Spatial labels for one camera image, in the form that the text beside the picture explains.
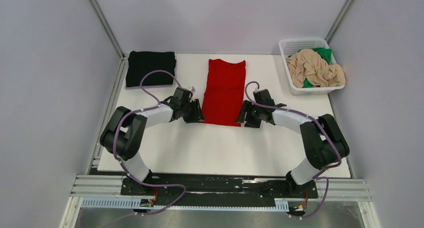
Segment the red t-shirt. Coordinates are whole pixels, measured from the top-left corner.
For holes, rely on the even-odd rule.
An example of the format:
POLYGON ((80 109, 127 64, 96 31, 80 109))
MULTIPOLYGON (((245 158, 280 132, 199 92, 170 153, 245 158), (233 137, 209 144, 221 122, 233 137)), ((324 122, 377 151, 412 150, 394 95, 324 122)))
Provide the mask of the red t-shirt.
POLYGON ((210 59, 208 66, 201 107, 204 123, 240 127, 236 119, 243 105, 246 61, 229 63, 210 59))

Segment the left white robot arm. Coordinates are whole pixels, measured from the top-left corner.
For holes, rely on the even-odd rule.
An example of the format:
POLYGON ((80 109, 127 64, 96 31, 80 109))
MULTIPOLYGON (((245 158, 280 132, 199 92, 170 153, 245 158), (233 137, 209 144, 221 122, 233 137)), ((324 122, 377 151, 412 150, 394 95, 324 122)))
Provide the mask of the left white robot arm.
POLYGON ((102 131, 100 145, 134 180, 134 188, 140 194, 149 194, 153 189, 153 181, 149 178, 152 173, 139 153, 145 130, 178 119, 186 123, 204 121, 200 101, 193 98, 193 93, 193 89, 178 87, 172 96, 153 107, 130 110, 119 106, 102 131))

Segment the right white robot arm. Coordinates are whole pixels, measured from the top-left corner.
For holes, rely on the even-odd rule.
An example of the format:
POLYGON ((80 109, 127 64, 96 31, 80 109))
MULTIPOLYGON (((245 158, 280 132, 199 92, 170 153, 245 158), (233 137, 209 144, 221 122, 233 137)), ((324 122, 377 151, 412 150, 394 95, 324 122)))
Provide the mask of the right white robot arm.
POLYGON ((257 90, 254 99, 245 100, 236 123, 259 128, 262 122, 288 128, 300 134, 305 158, 288 172, 286 192, 298 197, 306 189, 306 183, 316 179, 329 168, 339 166, 350 154, 349 146, 338 123, 331 114, 312 116, 276 104, 268 90, 257 90))

